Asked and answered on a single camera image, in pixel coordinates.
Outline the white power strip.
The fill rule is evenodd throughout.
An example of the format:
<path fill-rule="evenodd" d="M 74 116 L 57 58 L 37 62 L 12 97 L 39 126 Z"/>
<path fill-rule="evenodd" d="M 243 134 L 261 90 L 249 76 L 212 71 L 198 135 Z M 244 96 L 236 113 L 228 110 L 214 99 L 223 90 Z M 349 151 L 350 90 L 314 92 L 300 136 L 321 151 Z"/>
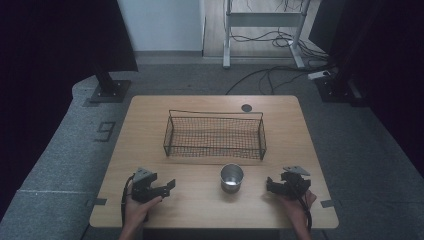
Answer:
<path fill-rule="evenodd" d="M 329 76 L 331 76 L 331 73 L 325 70 L 325 71 L 319 71 L 319 72 L 308 74 L 308 79 L 315 80 L 315 79 L 320 79 L 320 78 L 329 77 Z"/>

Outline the metal cup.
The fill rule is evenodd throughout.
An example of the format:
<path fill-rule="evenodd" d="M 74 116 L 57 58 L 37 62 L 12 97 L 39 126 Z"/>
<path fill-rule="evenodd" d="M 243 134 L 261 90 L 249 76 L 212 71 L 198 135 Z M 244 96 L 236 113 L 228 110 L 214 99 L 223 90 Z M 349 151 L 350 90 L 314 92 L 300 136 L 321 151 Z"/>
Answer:
<path fill-rule="evenodd" d="M 240 190 L 244 179 L 244 172 L 238 164 L 229 163 L 222 167 L 220 172 L 221 188 L 226 193 L 236 193 Z"/>

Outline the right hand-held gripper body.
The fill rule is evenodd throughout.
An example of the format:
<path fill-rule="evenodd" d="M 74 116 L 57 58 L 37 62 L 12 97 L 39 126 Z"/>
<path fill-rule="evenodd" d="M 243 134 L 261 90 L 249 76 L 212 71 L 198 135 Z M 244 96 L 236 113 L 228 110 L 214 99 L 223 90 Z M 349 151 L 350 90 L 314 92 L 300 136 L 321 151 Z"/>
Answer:
<path fill-rule="evenodd" d="M 290 172 L 291 178 L 289 181 L 283 181 L 284 193 L 282 195 L 291 199 L 302 197 L 311 186 L 311 180 L 304 179 L 304 176 L 309 176 L 310 173 L 300 166 L 284 167 L 283 172 Z"/>

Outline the black wire mesh basket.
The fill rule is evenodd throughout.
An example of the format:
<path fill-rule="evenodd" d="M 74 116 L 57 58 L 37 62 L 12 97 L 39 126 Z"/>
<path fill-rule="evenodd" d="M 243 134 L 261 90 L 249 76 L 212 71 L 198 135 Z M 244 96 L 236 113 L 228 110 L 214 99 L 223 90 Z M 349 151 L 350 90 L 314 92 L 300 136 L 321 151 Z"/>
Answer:
<path fill-rule="evenodd" d="M 263 113 L 170 110 L 163 148 L 167 156 L 263 160 L 267 151 Z"/>

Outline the person's left hand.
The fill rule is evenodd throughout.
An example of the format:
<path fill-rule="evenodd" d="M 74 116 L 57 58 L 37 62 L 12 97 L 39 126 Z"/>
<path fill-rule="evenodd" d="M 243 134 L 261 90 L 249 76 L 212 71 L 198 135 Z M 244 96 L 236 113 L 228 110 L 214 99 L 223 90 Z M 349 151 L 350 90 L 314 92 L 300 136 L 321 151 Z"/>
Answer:
<path fill-rule="evenodd" d="M 129 188 L 126 194 L 125 217 L 122 231 L 135 233 L 142 230 L 149 210 L 161 202 L 162 197 L 158 196 L 146 203 L 140 203 L 132 199 L 131 191 L 132 189 Z"/>

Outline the black stand base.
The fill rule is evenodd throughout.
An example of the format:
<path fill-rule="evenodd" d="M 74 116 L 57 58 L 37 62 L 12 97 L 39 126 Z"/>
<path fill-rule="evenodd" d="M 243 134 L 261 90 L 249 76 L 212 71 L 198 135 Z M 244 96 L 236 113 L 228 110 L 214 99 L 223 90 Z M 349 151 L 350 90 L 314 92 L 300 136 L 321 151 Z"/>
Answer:
<path fill-rule="evenodd" d="M 98 86 L 90 103 L 122 103 L 131 85 L 130 80 L 113 80 L 110 74 L 98 64 L 92 65 Z"/>
<path fill-rule="evenodd" d="M 363 97 L 352 79 L 343 80 L 338 74 L 325 73 L 314 80 L 323 102 L 359 104 Z"/>

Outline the white desk frame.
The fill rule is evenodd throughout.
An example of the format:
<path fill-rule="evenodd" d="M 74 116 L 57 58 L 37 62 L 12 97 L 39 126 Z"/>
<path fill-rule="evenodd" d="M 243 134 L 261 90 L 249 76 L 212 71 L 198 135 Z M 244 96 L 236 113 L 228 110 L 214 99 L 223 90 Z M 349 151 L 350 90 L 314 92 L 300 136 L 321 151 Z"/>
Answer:
<path fill-rule="evenodd" d="M 232 0 L 224 0 L 224 29 L 225 38 L 223 45 L 223 68 L 231 66 L 230 60 L 230 35 L 233 27 L 295 27 L 296 33 L 288 41 L 289 50 L 296 66 L 299 69 L 305 67 L 299 47 L 300 36 L 307 17 L 311 0 L 304 0 L 299 12 L 233 12 Z"/>

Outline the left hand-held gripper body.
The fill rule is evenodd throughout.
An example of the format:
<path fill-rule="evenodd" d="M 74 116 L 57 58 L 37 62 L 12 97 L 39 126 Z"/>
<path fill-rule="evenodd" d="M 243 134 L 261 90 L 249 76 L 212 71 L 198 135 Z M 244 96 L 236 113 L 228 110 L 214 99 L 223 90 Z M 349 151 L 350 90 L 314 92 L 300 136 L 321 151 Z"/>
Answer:
<path fill-rule="evenodd" d="M 159 195 L 159 188 L 152 188 L 148 187 L 148 177 L 153 172 L 144 169 L 139 168 L 133 177 L 132 181 L 132 199 L 140 202 L 140 203 L 146 203 Z"/>

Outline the dark curtain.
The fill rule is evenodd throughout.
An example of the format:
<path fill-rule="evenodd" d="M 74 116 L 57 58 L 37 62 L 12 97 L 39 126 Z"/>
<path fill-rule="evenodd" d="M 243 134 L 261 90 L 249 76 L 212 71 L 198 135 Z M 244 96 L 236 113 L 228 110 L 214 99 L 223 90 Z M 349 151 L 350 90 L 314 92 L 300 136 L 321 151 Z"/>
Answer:
<path fill-rule="evenodd" d="M 118 0 L 0 0 L 0 220 L 47 147 L 72 88 L 137 64 Z"/>
<path fill-rule="evenodd" d="M 309 39 L 424 177 L 424 0 L 321 0 Z"/>

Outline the person's right hand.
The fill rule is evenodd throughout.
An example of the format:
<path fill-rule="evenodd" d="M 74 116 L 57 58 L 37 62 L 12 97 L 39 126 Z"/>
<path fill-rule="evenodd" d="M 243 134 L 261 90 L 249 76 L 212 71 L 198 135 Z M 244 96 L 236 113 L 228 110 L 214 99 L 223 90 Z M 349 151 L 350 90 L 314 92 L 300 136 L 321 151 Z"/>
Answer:
<path fill-rule="evenodd" d="M 284 196 L 278 196 L 277 199 L 281 202 L 283 209 L 292 224 L 292 227 L 296 231 L 308 231 L 307 215 L 305 214 L 305 210 L 302 204 L 298 200 L 289 200 Z M 311 208 L 316 199 L 317 196 L 310 190 L 307 190 L 306 193 L 302 196 L 302 200 L 308 208 Z"/>

